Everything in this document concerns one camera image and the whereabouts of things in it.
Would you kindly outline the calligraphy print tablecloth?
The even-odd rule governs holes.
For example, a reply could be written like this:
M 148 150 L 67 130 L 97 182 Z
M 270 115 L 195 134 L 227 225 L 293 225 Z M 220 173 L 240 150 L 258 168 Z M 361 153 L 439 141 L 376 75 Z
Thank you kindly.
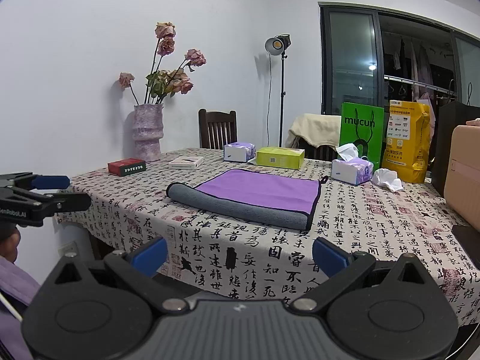
M 168 167 L 181 156 L 202 156 L 204 161 L 196 169 Z M 312 260 L 312 243 L 318 237 L 382 261 L 413 253 L 460 324 L 479 321 L 479 270 L 452 235 L 461 218 L 431 185 L 406 184 L 392 193 L 370 183 L 351 186 L 329 178 L 307 232 L 200 211 L 166 195 L 173 182 L 197 186 L 232 168 L 219 150 L 185 149 L 164 154 L 132 176 L 118 177 L 105 169 L 78 175 L 71 188 L 89 194 L 91 206 L 57 219 L 79 224 L 127 251 L 162 236 L 168 243 L 163 275 L 235 299 L 290 302 L 316 287 L 325 279 Z M 306 160 L 298 170 L 280 171 L 281 176 L 312 180 L 329 173 L 329 164 L 316 160 Z

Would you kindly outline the purple speckled ceramic vase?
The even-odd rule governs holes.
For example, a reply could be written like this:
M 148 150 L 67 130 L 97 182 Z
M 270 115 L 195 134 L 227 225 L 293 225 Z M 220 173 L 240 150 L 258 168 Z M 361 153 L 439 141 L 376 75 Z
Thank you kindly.
M 160 159 L 160 139 L 164 136 L 162 104 L 134 107 L 133 141 L 137 158 L 146 162 Z

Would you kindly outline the pink beige case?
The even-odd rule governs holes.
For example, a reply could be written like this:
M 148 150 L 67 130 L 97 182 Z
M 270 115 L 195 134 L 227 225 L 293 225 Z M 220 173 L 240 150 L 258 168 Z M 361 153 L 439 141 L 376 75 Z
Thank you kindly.
M 454 128 L 444 198 L 471 227 L 480 224 L 479 118 Z

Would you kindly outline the red rectangular box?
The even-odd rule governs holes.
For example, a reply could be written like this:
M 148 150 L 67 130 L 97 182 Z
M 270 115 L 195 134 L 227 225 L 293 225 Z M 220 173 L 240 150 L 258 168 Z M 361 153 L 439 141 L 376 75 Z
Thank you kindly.
M 137 158 L 126 158 L 107 164 L 109 173 L 117 176 L 129 176 L 131 174 L 145 172 L 146 162 Z

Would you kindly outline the chair with beige cloth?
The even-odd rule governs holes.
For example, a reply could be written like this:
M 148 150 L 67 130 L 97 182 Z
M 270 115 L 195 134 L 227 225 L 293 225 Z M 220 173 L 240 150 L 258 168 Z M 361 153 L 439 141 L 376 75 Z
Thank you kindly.
M 289 127 L 285 147 L 303 149 L 305 158 L 332 161 L 337 158 L 340 115 L 302 114 Z

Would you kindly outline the purple tissue pack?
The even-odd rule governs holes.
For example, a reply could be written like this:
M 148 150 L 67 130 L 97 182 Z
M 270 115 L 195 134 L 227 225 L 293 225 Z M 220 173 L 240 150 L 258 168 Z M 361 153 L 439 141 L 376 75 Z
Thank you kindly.
M 256 145 L 248 142 L 233 142 L 224 146 L 224 161 L 247 163 L 256 157 Z
M 374 164 L 360 157 L 353 143 L 338 146 L 336 152 L 337 159 L 332 161 L 330 174 L 334 180 L 357 186 L 372 179 Z

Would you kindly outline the dark wooden chair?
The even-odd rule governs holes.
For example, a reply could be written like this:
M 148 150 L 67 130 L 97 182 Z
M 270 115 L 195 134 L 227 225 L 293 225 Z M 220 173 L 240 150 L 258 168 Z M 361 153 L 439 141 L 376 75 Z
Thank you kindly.
M 199 142 L 203 149 L 222 150 L 225 145 L 238 141 L 237 114 L 200 109 Z

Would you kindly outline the green mucun paper bag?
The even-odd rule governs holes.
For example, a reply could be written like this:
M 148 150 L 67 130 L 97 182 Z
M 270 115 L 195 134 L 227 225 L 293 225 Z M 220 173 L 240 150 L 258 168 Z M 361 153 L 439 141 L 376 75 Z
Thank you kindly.
M 344 102 L 339 144 L 352 143 L 376 171 L 380 167 L 384 136 L 384 110 L 378 106 Z

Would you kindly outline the studio light on stand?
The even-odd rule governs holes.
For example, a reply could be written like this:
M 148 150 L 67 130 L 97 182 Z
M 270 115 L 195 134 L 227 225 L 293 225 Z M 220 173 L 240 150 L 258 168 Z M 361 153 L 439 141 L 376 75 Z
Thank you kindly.
M 285 110 L 285 62 L 288 58 L 287 49 L 291 45 L 291 37 L 289 33 L 282 33 L 274 37 L 270 37 L 264 43 L 264 49 L 268 55 L 268 108 L 266 116 L 267 141 L 269 140 L 269 116 L 270 104 L 272 98 L 272 60 L 279 58 L 279 118 L 278 118 L 278 145 L 283 146 L 283 131 L 284 131 L 284 110 Z

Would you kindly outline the far purple tissue pack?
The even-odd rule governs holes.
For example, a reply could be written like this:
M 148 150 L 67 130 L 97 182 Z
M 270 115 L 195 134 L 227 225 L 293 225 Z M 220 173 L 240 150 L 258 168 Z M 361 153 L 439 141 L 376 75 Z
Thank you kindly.
M 224 161 L 247 163 L 256 157 L 256 145 L 248 142 L 233 142 L 224 146 Z

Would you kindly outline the black bag behind case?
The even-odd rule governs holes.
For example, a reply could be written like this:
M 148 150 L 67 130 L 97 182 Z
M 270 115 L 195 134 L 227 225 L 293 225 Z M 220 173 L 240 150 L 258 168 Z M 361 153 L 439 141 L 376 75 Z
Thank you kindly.
M 469 106 L 461 102 L 449 102 L 439 108 L 436 150 L 433 161 L 431 183 L 439 195 L 443 196 L 448 173 L 448 164 L 452 146 L 452 134 L 459 125 L 480 117 L 479 106 Z

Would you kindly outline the dried pink rose bouquet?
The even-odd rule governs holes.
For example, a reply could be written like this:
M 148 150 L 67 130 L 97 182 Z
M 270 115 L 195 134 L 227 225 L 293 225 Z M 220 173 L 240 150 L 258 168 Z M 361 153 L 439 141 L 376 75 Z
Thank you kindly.
M 121 72 L 117 83 L 122 91 L 128 90 L 135 101 L 135 105 L 160 105 L 166 97 L 176 94 L 188 94 L 194 87 L 188 73 L 207 63 L 205 55 L 199 49 L 188 49 L 178 67 L 167 70 L 161 69 L 162 61 L 175 51 L 176 26 L 172 22 L 158 22 L 154 29 L 156 45 L 152 58 L 150 73 L 145 77 L 145 93 L 140 102 L 133 88 L 135 77 L 132 73 Z

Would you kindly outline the purple grey microfibre towel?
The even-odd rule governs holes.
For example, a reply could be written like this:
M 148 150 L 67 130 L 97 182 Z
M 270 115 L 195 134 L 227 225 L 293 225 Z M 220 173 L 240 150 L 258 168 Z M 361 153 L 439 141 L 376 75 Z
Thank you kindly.
M 196 187 L 171 183 L 167 196 L 177 203 L 249 222 L 308 231 L 321 187 L 329 180 L 291 178 L 232 169 Z

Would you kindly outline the crumpled white tissue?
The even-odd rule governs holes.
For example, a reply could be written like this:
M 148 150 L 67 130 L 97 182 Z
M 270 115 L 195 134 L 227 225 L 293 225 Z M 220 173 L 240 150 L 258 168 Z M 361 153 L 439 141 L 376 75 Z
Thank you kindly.
M 371 182 L 378 187 L 390 190 L 392 193 L 397 193 L 404 189 L 397 172 L 386 168 L 377 169 L 373 174 Z

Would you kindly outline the lime green cardboard box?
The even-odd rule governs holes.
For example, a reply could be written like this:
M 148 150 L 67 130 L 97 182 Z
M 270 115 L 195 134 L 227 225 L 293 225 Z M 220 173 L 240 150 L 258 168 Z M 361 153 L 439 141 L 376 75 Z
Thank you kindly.
M 302 149 L 263 147 L 256 151 L 256 164 L 264 167 L 299 170 L 304 162 Z

